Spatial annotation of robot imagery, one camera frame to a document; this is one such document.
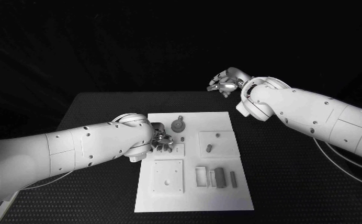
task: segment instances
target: robotic hand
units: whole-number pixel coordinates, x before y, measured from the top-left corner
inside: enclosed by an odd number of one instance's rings
[[[123,155],[137,162],[153,149],[172,152],[172,148],[164,125],[136,113],[123,114],[112,122],[0,140],[0,201],[55,175]]]
[[[291,88],[273,77],[249,77],[231,67],[209,82],[208,91],[228,97],[241,88],[238,111],[261,121],[273,115],[287,127],[362,156],[362,109],[317,93]]]

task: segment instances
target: black table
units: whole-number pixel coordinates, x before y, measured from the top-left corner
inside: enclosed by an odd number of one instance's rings
[[[141,163],[121,157],[20,191],[4,223],[362,223],[362,184],[332,165],[310,137],[244,117],[219,92],[81,93],[58,130],[124,113],[228,111],[254,211],[134,213]],[[346,169],[343,159],[326,150]]]

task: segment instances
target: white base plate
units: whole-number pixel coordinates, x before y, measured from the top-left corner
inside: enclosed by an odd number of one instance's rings
[[[172,131],[172,122],[183,116],[186,124],[185,131],[175,133]],[[228,211],[228,210],[254,210],[248,184],[239,157],[211,158],[200,157],[199,132],[221,133],[232,131],[228,112],[216,113],[159,113],[149,114],[150,122],[164,124],[166,133],[173,138],[173,143],[185,144],[185,157],[170,157],[169,160],[183,160],[183,194],[163,195],[154,194],[153,169],[154,153],[147,154],[141,161],[141,171],[138,180],[138,190],[134,212],[170,212],[170,211]],[[195,183],[195,168],[206,167],[208,188],[200,189]],[[226,179],[226,188],[211,187],[209,170],[222,167]],[[235,172],[238,187],[232,188],[229,172]]]

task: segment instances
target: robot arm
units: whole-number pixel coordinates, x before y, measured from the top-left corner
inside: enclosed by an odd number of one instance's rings
[[[160,144],[172,148],[164,126],[150,123],[141,114],[124,114],[115,122],[0,140],[0,200],[36,181],[123,155],[137,162]]]
[[[212,79],[208,90],[218,89],[229,93],[241,88],[237,109],[245,117],[251,114],[258,120],[267,121],[275,114],[287,127],[362,156],[361,108],[324,95],[291,88],[273,77],[252,77],[237,82],[237,77],[228,76],[228,83],[215,84],[215,81],[225,80],[231,71],[222,73],[218,79]]]

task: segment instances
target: dark curtain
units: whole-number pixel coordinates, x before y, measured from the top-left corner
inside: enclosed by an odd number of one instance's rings
[[[32,128],[10,136],[55,128],[81,92],[205,91],[231,66],[346,99],[361,86],[359,6],[359,0],[0,0],[3,137],[7,125]]]

